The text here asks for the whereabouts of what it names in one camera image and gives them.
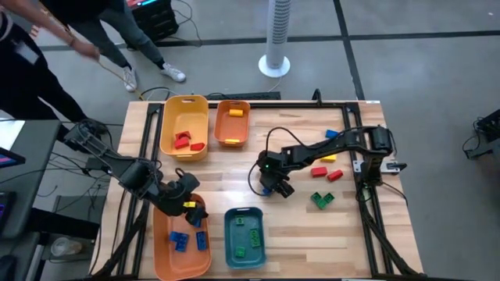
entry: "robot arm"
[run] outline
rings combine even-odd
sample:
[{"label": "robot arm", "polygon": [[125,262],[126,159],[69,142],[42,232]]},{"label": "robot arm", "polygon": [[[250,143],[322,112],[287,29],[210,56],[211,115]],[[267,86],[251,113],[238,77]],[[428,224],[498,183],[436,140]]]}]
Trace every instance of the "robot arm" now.
[{"label": "robot arm", "polygon": [[96,135],[93,126],[78,123],[65,136],[65,141],[93,154],[102,162],[102,169],[115,177],[121,187],[139,199],[150,201],[166,215],[187,213],[186,220],[192,225],[208,216],[204,206],[196,204],[194,208],[184,207],[184,203],[191,200],[191,192],[200,185],[195,176],[176,169],[179,180],[163,183],[163,174],[156,168],[156,163],[145,158],[122,156]]}]

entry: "wooden tabletop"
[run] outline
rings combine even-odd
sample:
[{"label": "wooden tabletop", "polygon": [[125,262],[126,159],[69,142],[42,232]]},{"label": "wooden tabletop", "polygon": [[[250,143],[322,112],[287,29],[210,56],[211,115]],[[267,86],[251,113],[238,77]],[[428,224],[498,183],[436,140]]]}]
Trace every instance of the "wooden tabletop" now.
[{"label": "wooden tabletop", "polygon": [[[134,101],[129,104],[118,149],[120,154],[138,156],[147,107],[148,103],[145,101]],[[359,101],[359,107],[364,126],[379,124],[385,126],[380,103]],[[212,248],[212,264],[202,277],[369,277],[370,267],[358,202],[355,200],[355,184],[348,152],[338,154],[336,162],[326,164],[330,171],[335,169],[344,171],[344,176],[334,183],[329,183],[324,178],[311,178],[310,168],[292,172],[289,183],[295,188],[295,193],[287,199],[279,194],[274,194],[272,197],[258,197],[249,190],[247,184],[248,170],[257,159],[258,153],[264,149],[266,135],[271,128],[284,126],[304,143],[316,143],[324,140],[326,129],[337,131],[344,129],[341,110],[253,109],[250,113],[248,143],[242,149],[222,148],[218,145],[213,137],[215,114],[216,110],[210,109],[209,153],[205,159],[199,162],[176,162],[162,152],[159,153],[159,160],[163,163],[161,170],[166,175],[164,180],[175,179],[174,168],[181,167],[193,173],[201,182],[195,193],[201,195],[206,203]],[[150,144],[154,137],[154,128],[155,120],[149,137]],[[280,151],[281,147],[294,144],[296,144],[294,139],[284,131],[274,131],[270,138],[271,151]],[[151,145],[146,155],[147,157],[151,155]],[[325,163],[315,162],[312,167],[318,165]],[[254,187],[259,188],[259,172],[254,171],[252,178]],[[384,181],[402,190],[398,176],[384,176]],[[319,210],[310,199],[314,192],[319,192],[323,196],[330,192],[335,199],[326,209]],[[104,265],[112,253],[111,246],[122,193],[123,188],[113,179],[102,215],[102,245],[95,272]],[[385,187],[378,187],[378,195],[387,238],[413,269],[422,272],[404,200]],[[129,200],[128,194],[121,211],[116,245],[123,235]],[[260,208],[264,213],[267,263],[260,269],[231,270],[226,265],[225,259],[223,216],[230,208],[249,206]],[[141,278],[156,278],[152,239],[151,210],[141,261]],[[380,245],[374,237],[373,241],[379,270],[384,272]],[[126,272],[131,272],[134,249],[135,239],[129,247]]]}]

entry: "green block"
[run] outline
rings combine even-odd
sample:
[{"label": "green block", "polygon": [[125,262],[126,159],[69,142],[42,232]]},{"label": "green block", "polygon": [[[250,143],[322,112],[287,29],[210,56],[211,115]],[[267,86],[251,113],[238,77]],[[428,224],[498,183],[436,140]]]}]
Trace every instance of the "green block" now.
[{"label": "green block", "polygon": [[311,200],[314,203],[318,204],[318,202],[321,200],[321,195],[316,192],[315,194],[311,195]]},{"label": "green block", "polygon": [[245,256],[244,247],[236,247],[236,252],[234,253],[238,258],[243,258]]},{"label": "green block", "polygon": [[243,220],[243,215],[237,215],[235,216],[236,218],[236,225],[237,226],[244,226],[245,225],[245,221]]},{"label": "green block", "polygon": [[318,206],[318,208],[320,209],[324,209],[326,206],[328,205],[328,203],[324,200],[324,199],[321,199],[319,202],[316,203],[316,206]]},{"label": "green block", "polygon": [[335,199],[335,197],[331,193],[329,193],[329,194],[325,195],[325,197],[323,197],[323,200],[325,200],[325,202],[327,204],[329,204],[330,202],[332,202],[334,199]]},{"label": "green block", "polygon": [[260,237],[257,229],[250,229],[250,244],[252,247],[260,247]]}]

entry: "jeans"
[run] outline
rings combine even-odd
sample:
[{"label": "jeans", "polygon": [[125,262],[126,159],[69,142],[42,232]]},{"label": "jeans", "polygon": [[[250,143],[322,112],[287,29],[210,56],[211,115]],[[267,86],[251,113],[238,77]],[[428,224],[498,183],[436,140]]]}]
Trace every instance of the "jeans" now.
[{"label": "jeans", "polygon": [[136,24],[132,11],[126,3],[122,12],[107,8],[92,20],[83,23],[70,23],[70,26],[98,47],[102,55],[118,66],[124,67],[127,64],[127,59],[109,39],[101,25],[101,20],[116,29],[121,37],[134,45],[152,62],[158,63],[163,60],[158,48]]}]

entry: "red block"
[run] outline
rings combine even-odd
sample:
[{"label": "red block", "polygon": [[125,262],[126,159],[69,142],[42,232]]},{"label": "red block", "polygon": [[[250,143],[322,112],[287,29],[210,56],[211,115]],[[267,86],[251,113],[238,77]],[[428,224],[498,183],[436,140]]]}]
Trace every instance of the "red block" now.
[{"label": "red block", "polygon": [[179,140],[176,140],[175,143],[173,143],[173,146],[175,149],[181,149],[189,146],[189,139],[187,137],[182,137]]},{"label": "red block", "polygon": [[180,140],[182,137],[187,137],[188,139],[191,139],[191,134],[189,133],[189,131],[180,132],[180,133],[175,134],[176,141]]},{"label": "red block", "polygon": [[312,177],[326,176],[327,174],[328,174],[327,167],[316,167],[311,169]]},{"label": "red block", "polygon": [[193,151],[201,151],[204,147],[205,147],[205,144],[203,144],[203,143],[192,144],[191,145],[191,150],[193,150]]},{"label": "red block", "polygon": [[342,172],[342,170],[339,169],[339,170],[331,173],[330,175],[328,175],[327,178],[329,181],[334,181],[334,180],[340,179],[343,175],[344,175],[344,173]]}]

